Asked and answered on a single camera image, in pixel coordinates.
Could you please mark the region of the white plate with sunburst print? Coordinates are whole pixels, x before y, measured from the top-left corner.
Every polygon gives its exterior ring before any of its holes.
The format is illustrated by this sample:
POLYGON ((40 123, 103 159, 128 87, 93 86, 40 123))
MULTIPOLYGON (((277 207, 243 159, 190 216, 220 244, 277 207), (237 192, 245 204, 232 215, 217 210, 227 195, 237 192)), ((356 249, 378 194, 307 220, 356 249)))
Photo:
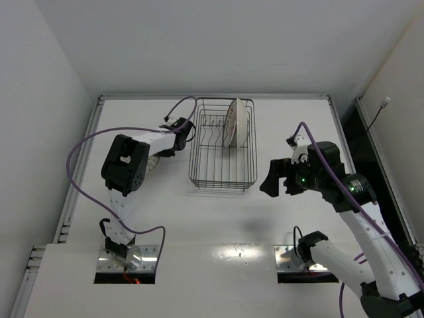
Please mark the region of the white plate with sunburst print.
POLYGON ((225 123, 223 126, 223 147, 228 148, 235 143, 235 137, 237 135, 237 109, 239 99, 233 99, 227 114, 225 117, 225 123))

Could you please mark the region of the white floral bowl plate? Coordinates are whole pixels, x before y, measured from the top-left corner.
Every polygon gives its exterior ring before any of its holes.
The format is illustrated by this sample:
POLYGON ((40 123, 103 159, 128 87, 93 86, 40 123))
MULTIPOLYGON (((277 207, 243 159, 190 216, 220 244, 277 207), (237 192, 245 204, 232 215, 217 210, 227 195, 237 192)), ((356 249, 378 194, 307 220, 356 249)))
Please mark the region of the white floral bowl plate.
POLYGON ((237 135, 232 146, 241 148, 248 136, 248 111, 245 103, 239 99, 237 109, 237 135))

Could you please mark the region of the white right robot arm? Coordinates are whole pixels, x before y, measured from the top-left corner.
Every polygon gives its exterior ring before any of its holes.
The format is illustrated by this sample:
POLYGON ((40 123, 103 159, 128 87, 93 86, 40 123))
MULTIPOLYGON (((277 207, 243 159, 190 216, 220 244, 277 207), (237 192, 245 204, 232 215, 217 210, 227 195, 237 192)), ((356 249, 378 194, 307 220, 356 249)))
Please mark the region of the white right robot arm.
POLYGON ((287 143, 292 156, 271 160, 260 191, 270 197, 279 196, 283 179, 289 195, 319 192, 354 235, 367 265, 359 264, 327 235, 315 231, 294 238, 292 248, 282 253, 284 270, 305 275, 312 265, 324 266, 354 292, 368 317, 408 317, 420 312, 421 278, 393 241, 380 210, 369 216, 363 214, 365 207, 378 203, 368 180, 360 174, 346 173, 340 150, 332 142, 313 144, 296 136, 287 143))

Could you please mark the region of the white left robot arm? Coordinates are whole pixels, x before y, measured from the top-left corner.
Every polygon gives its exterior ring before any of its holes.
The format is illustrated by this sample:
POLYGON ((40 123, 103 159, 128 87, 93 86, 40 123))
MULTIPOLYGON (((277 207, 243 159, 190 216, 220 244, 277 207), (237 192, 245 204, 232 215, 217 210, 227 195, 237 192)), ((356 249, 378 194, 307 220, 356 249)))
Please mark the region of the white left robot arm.
POLYGON ((166 120, 156 130, 138 136, 118 134, 109 149, 101 169, 108 189, 112 219, 102 219, 105 249, 119 262, 130 265, 141 260, 135 244, 136 234, 129 230, 135 212, 135 192, 138 191, 161 157, 172 157, 189 142, 195 125, 183 118, 166 120))

